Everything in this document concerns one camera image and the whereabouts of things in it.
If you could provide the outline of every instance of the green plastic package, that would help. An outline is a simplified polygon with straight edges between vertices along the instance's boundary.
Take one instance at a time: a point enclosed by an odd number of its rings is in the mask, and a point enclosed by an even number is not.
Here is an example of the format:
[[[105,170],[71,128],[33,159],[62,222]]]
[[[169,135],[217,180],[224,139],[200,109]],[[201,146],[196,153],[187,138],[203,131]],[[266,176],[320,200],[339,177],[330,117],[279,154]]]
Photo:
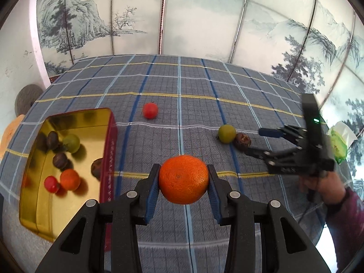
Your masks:
[[[348,149],[357,139],[355,133],[343,122],[337,122],[327,133],[330,136],[332,152],[338,164],[343,162],[347,155]]]

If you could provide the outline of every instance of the green citrus fruit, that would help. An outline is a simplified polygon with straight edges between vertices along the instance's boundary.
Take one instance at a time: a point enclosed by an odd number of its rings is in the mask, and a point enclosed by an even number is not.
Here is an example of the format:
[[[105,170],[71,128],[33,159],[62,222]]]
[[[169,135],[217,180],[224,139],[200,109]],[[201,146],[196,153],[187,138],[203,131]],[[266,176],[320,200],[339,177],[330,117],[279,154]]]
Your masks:
[[[66,151],[76,153],[80,148],[80,139],[77,135],[69,134],[62,140],[63,146]]]
[[[219,128],[217,137],[223,144],[229,144],[236,136],[235,128],[229,124],[225,124]]]

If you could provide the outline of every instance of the round stone object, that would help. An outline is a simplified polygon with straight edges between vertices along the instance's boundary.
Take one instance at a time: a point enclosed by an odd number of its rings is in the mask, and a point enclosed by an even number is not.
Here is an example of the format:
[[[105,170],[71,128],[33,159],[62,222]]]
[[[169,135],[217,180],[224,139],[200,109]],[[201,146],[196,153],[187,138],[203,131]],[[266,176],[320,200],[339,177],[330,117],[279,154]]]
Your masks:
[[[26,115],[42,93],[43,89],[38,85],[30,84],[25,86],[15,99],[15,115]]]

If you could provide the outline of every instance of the tomato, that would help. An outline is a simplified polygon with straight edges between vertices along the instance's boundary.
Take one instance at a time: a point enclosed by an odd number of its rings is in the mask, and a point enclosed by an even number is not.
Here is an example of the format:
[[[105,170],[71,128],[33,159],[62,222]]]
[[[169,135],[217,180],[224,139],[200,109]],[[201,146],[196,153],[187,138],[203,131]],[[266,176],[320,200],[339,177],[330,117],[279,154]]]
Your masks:
[[[143,106],[143,116],[146,119],[153,119],[158,115],[158,106],[155,103],[147,103]]]
[[[44,187],[49,193],[57,193],[61,185],[55,177],[50,175],[44,180]]]

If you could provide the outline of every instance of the purple sleeve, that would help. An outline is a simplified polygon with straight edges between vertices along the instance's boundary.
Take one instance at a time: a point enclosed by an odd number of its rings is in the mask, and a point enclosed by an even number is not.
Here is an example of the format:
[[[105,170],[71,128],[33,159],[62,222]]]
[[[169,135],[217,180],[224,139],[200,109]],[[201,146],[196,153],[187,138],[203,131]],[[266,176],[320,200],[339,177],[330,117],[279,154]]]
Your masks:
[[[347,188],[340,209],[330,212],[328,207],[326,223],[334,241],[338,272],[341,272],[364,242],[364,204],[359,196]]]

